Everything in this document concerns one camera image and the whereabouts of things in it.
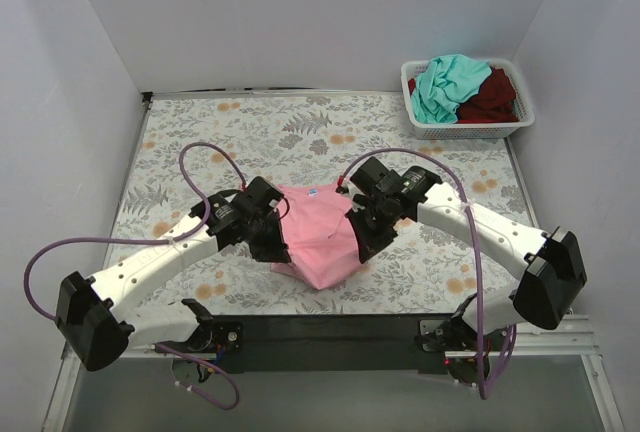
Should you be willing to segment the pink t shirt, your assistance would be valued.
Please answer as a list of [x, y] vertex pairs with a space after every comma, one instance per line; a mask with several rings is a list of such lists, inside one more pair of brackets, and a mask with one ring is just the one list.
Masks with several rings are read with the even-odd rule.
[[287, 202], [281, 227], [289, 259], [271, 270], [316, 290], [335, 286], [361, 266], [358, 244], [346, 217], [351, 200], [332, 185], [282, 188]]

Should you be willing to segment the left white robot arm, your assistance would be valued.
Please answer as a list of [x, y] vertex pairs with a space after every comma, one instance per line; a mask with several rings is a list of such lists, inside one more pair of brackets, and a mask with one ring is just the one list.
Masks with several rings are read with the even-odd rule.
[[262, 177], [236, 194], [213, 194], [191, 208], [160, 245], [60, 285], [55, 324], [85, 369], [101, 370], [126, 350], [169, 343], [182, 352], [220, 343], [214, 316], [197, 300], [142, 309], [158, 288], [190, 266], [244, 242], [262, 263], [289, 259], [277, 207], [284, 193]]

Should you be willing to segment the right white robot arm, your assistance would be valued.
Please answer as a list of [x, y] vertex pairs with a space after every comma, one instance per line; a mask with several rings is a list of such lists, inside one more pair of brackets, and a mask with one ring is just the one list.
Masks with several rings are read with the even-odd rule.
[[375, 157], [351, 176], [341, 176], [337, 193], [349, 197], [346, 217], [359, 259], [367, 262], [392, 244], [404, 219], [445, 232], [488, 256], [515, 280], [488, 295], [474, 292], [426, 337], [445, 347], [475, 349], [496, 330], [529, 323], [554, 330], [587, 282], [575, 234], [561, 227], [546, 232], [512, 221], [482, 205], [423, 167], [399, 174]]

